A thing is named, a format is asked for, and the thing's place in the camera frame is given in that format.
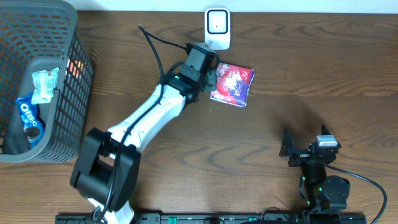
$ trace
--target cable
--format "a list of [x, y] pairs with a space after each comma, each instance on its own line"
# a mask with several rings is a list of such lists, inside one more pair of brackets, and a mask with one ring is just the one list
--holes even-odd
[[279, 209], [278, 207], [269, 207], [269, 208], [265, 209], [265, 210], [263, 211], [263, 213], [261, 214], [261, 220], [264, 220], [264, 215], [265, 215], [269, 210], [271, 210], [271, 209], [276, 209], [276, 210], [278, 210], [278, 211], [286, 218], [287, 221], [289, 220], [289, 218], [287, 218], [287, 216], [285, 215], [285, 213], [283, 213], [282, 210]]
[[[156, 51], [156, 49], [155, 49], [155, 47], [154, 47], [152, 41], [151, 41], [150, 38], [149, 38], [149, 33], [148, 33], [148, 32], [145, 30], [145, 28], [144, 28], [142, 25], [140, 25], [140, 24], [138, 25], [138, 28], [144, 33], [146, 39], [148, 40], [148, 43], [149, 43], [149, 45], [150, 45], [152, 51], [154, 52], [154, 55], [155, 55], [155, 57], [156, 57], [157, 64], [158, 64], [158, 66], [159, 66], [159, 70], [160, 70], [160, 83], [161, 83], [160, 95], [159, 95], [158, 99], [155, 101], [155, 103], [154, 103], [152, 106], [150, 106], [145, 112], [143, 112], [143, 113], [142, 113], [142, 114], [141, 114], [141, 115], [140, 115], [140, 116], [127, 128], [127, 129], [126, 129], [126, 132], [124, 132], [123, 137], [122, 137], [122, 140], [121, 140], [120, 143], [119, 143], [118, 151], [116, 152], [116, 157], [115, 157], [114, 164], [113, 164], [113, 170], [112, 170], [112, 174], [111, 174], [111, 177], [110, 177], [110, 178], [111, 178], [111, 185], [109, 186], [108, 196], [107, 196], [107, 198], [106, 198], [106, 203], [105, 203], [104, 209], [102, 209], [102, 211], [101, 211], [99, 217], [96, 218], [95, 220], [94, 220], [94, 216], [95, 216], [96, 213], [98, 213], [98, 210], [100, 210], [101, 208], [100, 208], [100, 207], [96, 207], [96, 208], [93, 210], [93, 212], [91, 213], [91, 216], [90, 216], [90, 221], [91, 221], [92, 223], [107, 223], [107, 221], [104, 220], [104, 216], [105, 216], [105, 213], [106, 213], [106, 211], [108, 210], [109, 206], [111, 205], [111, 201], [112, 201], [112, 198], [113, 198], [113, 193], [114, 193], [114, 192], [113, 192], [113, 188], [114, 188], [114, 183], [115, 183], [115, 180], [116, 180], [116, 171], [117, 171], [117, 167], [118, 167], [118, 164], [119, 164], [119, 161], [120, 161], [120, 156], [121, 156], [121, 152], [122, 152], [122, 150], [123, 150], [124, 142], [126, 141], [126, 138], [127, 138], [127, 136], [130, 134], [130, 132], [131, 132], [131, 130], [133, 129], [133, 127], [134, 127], [134, 126], [135, 126], [147, 113], [149, 113], [158, 103], [160, 103], [160, 100], [162, 99], [163, 93], [164, 93], [164, 73], [163, 73], [162, 62], [160, 61], [159, 55], [157, 54], [157, 51]], [[161, 40], [161, 39], [159, 39], [159, 38], [157, 38], [157, 37], [154, 37], [152, 34], [151, 34], [151, 37], [153, 37], [153, 38], [155, 38], [155, 39], [157, 39], [157, 40], [159, 40], [159, 41], [161, 41], [161, 42], [163, 42], [163, 41], [165, 42], [165, 40]]]
[[381, 217], [381, 215], [382, 215], [383, 212], [384, 212], [384, 209], [386, 209], [386, 206], [387, 206], [387, 193], [386, 193], [386, 191], [383, 189], [383, 187], [381, 187], [381, 186], [380, 186], [378, 183], [376, 183], [375, 181], [373, 181], [373, 180], [371, 180], [371, 179], [368, 179], [368, 178], [366, 178], [366, 177], [363, 177], [363, 176], [361, 176], [361, 175], [359, 175], [359, 174], [354, 174], [354, 173], [352, 173], [352, 172], [350, 172], [350, 171], [343, 170], [343, 169], [340, 169], [340, 168], [331, 166], [331, 165], [329, 165], [329, 164], [326, 164], [326, 163], [324, 163], [322, 160], [319, 159], [319, 157], [316, 155], [315, 152], [314, 152], [313, 154], [315, 155], [315, 158], [318, 160], [318, 162], [320, 162], [323, 166], [325, 166], [325, 167], [327, 167], [327, 168], [329, 168], [329, 169], [338, 171], [338, 172], [342, 172], [342, 173], [344, 173], [344, 174], [352, 175], [353, 177], [356, 177], [356, 178], [359, 178], [359, 179], [361, 179], [361, 180], [364, 180], [364, 181], [366, 181], [366, 182], [368, 182], [368, 183], [370, 183], [370, 184], [375, 185], [378, 189], [380, 189], [381, 193], [383, 194], [383, 205], [381, 206], [381, 209], [380, 209], [378, 215], [376, 215], [376, 217], [374, 218], [374, 220], [371, 222], [371, 224], [375, 224], [375, 223], [379, 220], [379, 218]]
[[186, 50], [186, 49], [187, 49], [187, 48], [185, 48], [185, 47], [183, 47], [183, 46], [181, 46], [181, 45], [179, 45], [179, 44], [175, 44], [175, 43], [172, 43], [172, 42], [169, 42], [169, 41], [166, 41], [166, 40], [162, 40], [162, 39], [160, 39], [160, 38], [158, 38], [158, 37], [156, 37], [156, 36], [152, 35], [152, 34], [151, 34], [151, 33], [149, 33], [149, 32], [147, 32], [147, 34], [148, 34], [150, 37], [152, 37], [153, 39], [155, 39], [155, 40], [158, 40], [158, 41], [160, 41], [160, 42], [162, 42], [162, 43], [165, 43], [165, 44], [170, 44], [170, 45], [173, 45], [173, 46], [179, 47], [179, 48], [181, 48], [181, 49], [184, 49], [184, 50]]

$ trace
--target white charging device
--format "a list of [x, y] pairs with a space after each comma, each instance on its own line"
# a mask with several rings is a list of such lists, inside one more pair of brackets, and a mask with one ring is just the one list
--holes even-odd
[[210, 8], [205, 12], [205, 42], [213, 50], [226, 50], [231, 43], [231, 16], [228, 9]]

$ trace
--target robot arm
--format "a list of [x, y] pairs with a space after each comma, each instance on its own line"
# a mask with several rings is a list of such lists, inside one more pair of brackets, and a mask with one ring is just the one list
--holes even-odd
[[[180, 64], [178, 73], [174, 73], [174, 68], [169, 70], [164, 86], [158, 84], [143, 105], [106, 133], [92, 129], [81, 145], [70, 184], [101, 210], [108, 201], [113, 169], [117, 170], [112, 199], [104, 216], [108, 223], [129, 223], [134, 217], [128, 199], [136, 186], [141, 154], [152, 138], [187, 105], [196, 102], [200, 91], [215, 88], [215, 73], [210, 66], [218, 58], [216, 52], [204, 44], [187, 47], [187, 61]], [[136, 124], [120, 146], [133, 123]], [[119, 156], [116, 166], [100, 159], [100, 156], [115, 158], [116, 153]]]

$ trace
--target plastic basket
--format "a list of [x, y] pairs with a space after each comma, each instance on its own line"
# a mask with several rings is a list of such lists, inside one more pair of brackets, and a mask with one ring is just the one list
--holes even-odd
[[[64, 1], [0, 0], [0, 162], [65, 162], [78, 152], [93, 68]], [[39, 105], [42, 140], [30, 148], [16, 98], [32, 93], [32, 72], [60, 72], [54, 97]]]

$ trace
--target white wall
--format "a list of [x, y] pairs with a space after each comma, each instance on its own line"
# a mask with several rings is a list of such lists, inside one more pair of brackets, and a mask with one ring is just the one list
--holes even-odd
[[398, 0], [66, 0], [77, 10], [398, 13]]

